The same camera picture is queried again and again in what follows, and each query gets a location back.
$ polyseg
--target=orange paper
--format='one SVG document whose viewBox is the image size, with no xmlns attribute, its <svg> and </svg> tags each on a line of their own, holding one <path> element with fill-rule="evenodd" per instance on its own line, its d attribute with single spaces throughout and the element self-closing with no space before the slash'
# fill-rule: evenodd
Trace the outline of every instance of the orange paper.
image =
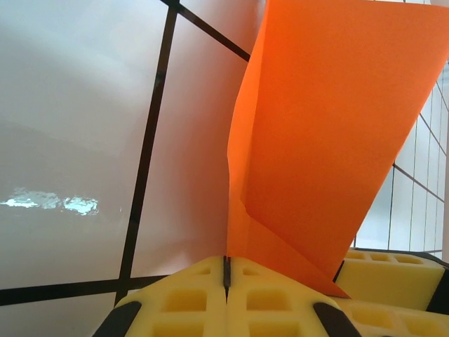
<svg viewBox="0 0 449 337">
<path fill-rule="evenodd" d="M 322 293 L 449 54 L 449 10 L 271 0 L 228 145 L 228 255 Z"/>
</svg>

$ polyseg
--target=white wall panel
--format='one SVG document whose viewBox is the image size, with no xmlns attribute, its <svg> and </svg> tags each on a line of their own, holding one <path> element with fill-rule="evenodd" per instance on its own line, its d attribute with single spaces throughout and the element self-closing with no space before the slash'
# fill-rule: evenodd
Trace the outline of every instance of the white wall panel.
<svg viewBox="0 0 449 337">
<path fill-rule="evenodd" d="M 432 109 L 431 109 L 431 121 L 430 129 L 434 133 L 436 139 L 440 137 L 441 126 L 441 106 L 442 106 L 441 92 L 437 85 L 435 85 L 432 91 Z"/>
<path fill-rule="evenodd" d="M 443 249 L 444 203 L 436 201 L 435 250 Z"/>
<path fill-rule="evenodd" d="M 225 254 L 227 139 L 246 64 L 178 16 L 133 276 Z"/>
<path fill-rule="evenodd" d="M 437 199 L 432 194 L 427 193 L 425 251 L 435 250 L 436 201 Z"/>
<path fill-rule="evenodd" d="M 0 288 L 118 276 L 166 13 L 0 3 Z"/>
<path fill-rule="evenodd" d="M 432 93 L 430 93 L 429 97 L 424 104 L 424 107 L 421 109 L 421 115 L 424 117 L 424 120 L 430 125 L 431 119 L 431 106 L 432 106 Z"/>
<path fill-rule="evenodd" d="M 446 176 L 446 155 L 441 149 L 438 158 L 438 196 L 444 200 L 445 176 Z"/>
<path fill-rule="evenodd" d="M 0 307 L 0 336 L 92 336 L 113 307 L 113 293 Z"/>
<path fill-rule="evenodd" d="M 407 251 L 410 243 L 413 181 L 395 170 L 389 249 Z"/>
<path fill-rule="evenodd" d="M 415 153 L 415 179 L 427 186 L 427 172 L 429 168 L 429 141 L 430 131 L 422 118 L 416 124 L 416 153 Z"/>
<path fill-rule="evenodd" d="M 410 250 L 424 250 L 424 232 L 426 228 L 427 192 L 418 184 L 413 184 L 412 230 Z"/>
<path fill-rule="evenodd" d="M 438 146 L 438 143 L 436 142 L 435 138 L 431 136 L 429 144 L 429 171 L 428 171 L 427 187 L 435 194 L 438 190 L 439 154 L 440 154 L 440 147 Z"/>
</svg>

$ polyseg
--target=black rubber edge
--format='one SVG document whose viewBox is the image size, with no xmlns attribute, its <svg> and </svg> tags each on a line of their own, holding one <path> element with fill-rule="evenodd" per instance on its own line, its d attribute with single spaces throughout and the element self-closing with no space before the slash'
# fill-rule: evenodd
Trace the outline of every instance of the black rubber edge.
<svg viewBox="0 0 449 337">
<path fill-rule="evenodd" d="M 135 301 L 113 309 L 93 337 L 125 337 L 142 304 Z"/>
<path fill-rule="evenodd" d="M 362 337 L 340 309 L 327 303 L 317 302 L 314 304 L 314 310 L 329 337 Z"/>
<path fill-rule="evenodd" d="M 423 251 L 392 251 L 389 249 L 369 249 L 369 248 L 353 248 L 356 251 L 372 251 L 372 252 L 378 252 L 378 253 L 393 253 L 393 254 L 405 254 L 405 255 L 411 255 L 411 256 L 417 256 L 418 258 L 426 258 L 427 260 L 431 260 L 434 262 L 437 262 L 438 264 L 442 265 L 445 268 L 449 269 L 449 263 L 444 262 L 437 258 L 436 256 L 433 256 L 429 253 L 423 252 Z"/>
<path fill-rule="evenodd" d="M 125 246 L 120 265 L 119 279 L 130 279 L 133 268 L 135 245 L 138 240 L 140 218 L 142 216 L 145 191 L 147 189 L 147 180 L 149 164 L 152 158 L 154 138 L 156 137 L 157 121 L 161 110 L 163 87 L 166 82 L 168 60 L 175 32 L 176 10 L 168 8 L 166 25 L 163 29 L 161 50 L 157 64 L 156 78 L 154 80 L 152 100 L 149 106 L 147 125 L 140 152 L 140 162 L 137 178 L 135 180 L 133 203 L 129 216 L 128 229 L 126 231 Z M 128 289 L 120 288 L 116 292 L 115 304 L 117 304 L 128 293 Z"/>
<path fill-rule="evenodd" d="M 335 274 L 335 276 L 334 276 L 332 282 L 335 283 L 335 282 L 337 281 L 338 275 L 340 275 L 340 272 L 342 271 L 343 265 L 344 265 L 344 260 L 342 261 L 342 264 L 341 264 L 340 267 L 338 268 L 337 274 Z"/>
<path fill-rule="evenodd" d="M 449 269 L 445 268 L 443 276 L 435 289 L 426 311 L 449 315 Z"/>
<path fill-rule="evenodd" d="M 227 256 L 223 256 L 223 287 L 227 302 L 229 288 L 231 287 L 231 258 Z"/>
</svg>

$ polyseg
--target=yellow foam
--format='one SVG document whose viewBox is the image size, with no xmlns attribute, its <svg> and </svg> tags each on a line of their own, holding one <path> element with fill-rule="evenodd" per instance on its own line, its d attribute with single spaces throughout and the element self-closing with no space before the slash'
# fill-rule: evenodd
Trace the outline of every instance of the yellow foam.
<svg viewBox="0 0 449 337">
<path fill-rule="evenodd" d="M 126 337 L 225 337 L 223 259 L 213 257 L 121 300 L 142 307 Z"/>
<path fill-rule="evenodd" d="M 228 336 L 327 337 L 312 305 L 337 307 L 317 291 L 244 258 L 232 259 Z"/>
<path fill-rule="evenodd" d="M 362 337 L 446 337 L 449 316 L 336 298 L 335 302 L 352 321 Z"/>
<path fill-rule="evenodd" d="M 443 272 L 425 258 L 349 250 L 335 283 L 356 300 L 426 310 Z"/>
<path fill-rule="evenodd" d="M 399 264 L 390 261 L 394 255 L 370 254 L 352 251 L 347 261 L 369 260 L 369 257 L 396 267 Z M 438 269 L 431 261 L 421 262 L 412 265 Z M 326 303 L 339 313 L 342 310 L 362 337 L 449 336 L 449 316 L 361 300 L 329 298 L 244 258 L 232 259 L 231 286 L 226 302 L 223 272 L 223 258 L 209 258 L 126 296 L 117 307 L 133 301 L 142 303 L 126 337 L 346 336 L 341 330 L 328 335 L 329 331 L 323 326 L 325 322 L 316 314 L 314 305 L 317 303 Z M 335 327 L 340 323 L 338 319 L 330 317 L 325 321 Z"/>
</svg>

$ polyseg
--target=white surface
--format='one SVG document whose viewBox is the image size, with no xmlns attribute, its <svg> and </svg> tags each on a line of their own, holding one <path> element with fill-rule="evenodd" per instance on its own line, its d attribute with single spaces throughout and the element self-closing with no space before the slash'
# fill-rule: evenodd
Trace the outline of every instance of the white surface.
<svg viewBox="0 0 449 337">
<path fill-rule="evenodd" d="M 407 251 L 410 242 L 413 181 L 394 171 L 389 249 Z"/>
<path fill-rule="evenodd" d="M 413 184 L 412 230 L 410 250 L 424 250 L 424 231 L 426 227 L 427 192 L 418 184 Z"/>
<path fill-rule="evenodd" d="M 429 145 L 429 172 L 427 180 L 427 188 L 436 194 L 438 190 L 438 156 L 440 154 L 440 147 L 433 136 L 430 137 Z"/>
<path fill-rule="evenodd" d="M 114 296 L 105 293 L 0 307 L 0 336 L 92 336 L 114 307 Z"/>
<path fill-rule="evenodd" d="M 436 198 L 427 193 L 426 208 L 426 231 L 424 236 L 424 250 L 435 250 L 435 228 L 436 228 Z"/>
<path fill-rule="evenodd" d="M 415 146 L 416 146 L 416 123 L 409 133 L 399 155 L 396 158 L 396 165 L 405 172 L 413 176 L 415 173 Z"/>
<path fill-rule="evenodd" d="M 357 247 L 388 249 L 392 181 L 393 168 L 388 173 L 360 230 L 358 230 Z"/>
<path fill-rule="evenodd" d="M 118 277 L 166 12 L 1 2 L 0 288 Z"/>
<path fill-rule="evenodd" d="M 415 179 L 427 186 L 427 170 L 429 167 L 430 131 L 421 117 L 416 126 Z"/>
<path fill-rule="evenodd" d="M 247 53 L 251 53 L 253 49 L 264 2 L 264 0 L 181 0 L 182 5 Z"/>
<path fill-rule="evenodd" d="M 436 228 L 435 228 L 435 250 L 443 249 L 443 218 L 444 203 L 436 201 Z"/>
<path fill-rule="evenodd" d="M 225 254 L 227 139 L 245 68 L 177 17 L 133 276 L 168 274 Z"/>
<path fill-rule="evenodd" d="M 426 103 L 424 104 L 424 107 L 422 107 L 421 109 L 421 115 L 424 117 L 424 120 L 427 122 L 428 125 L 430 125 L 431 119 L 431 106 L 432 106 L 432 93 L 430 93 L 429 97 L 426 100 Z"/>
<path fill-rule="evenodd" d="M 436 139 L 440 139 L 440 125 L 441 125 L 441 92 L 437 85 L 435 85 L 432 93 L 432 111 L 430 129 L 434 133 Z"/>
<path fill-rule="evenodd" d="M 438 196 L 444 200 L 444 187 L 446 175 L 446 155 L 442 149 L 439 149 L 440 157 L 438 158 Z"/>
</svg>

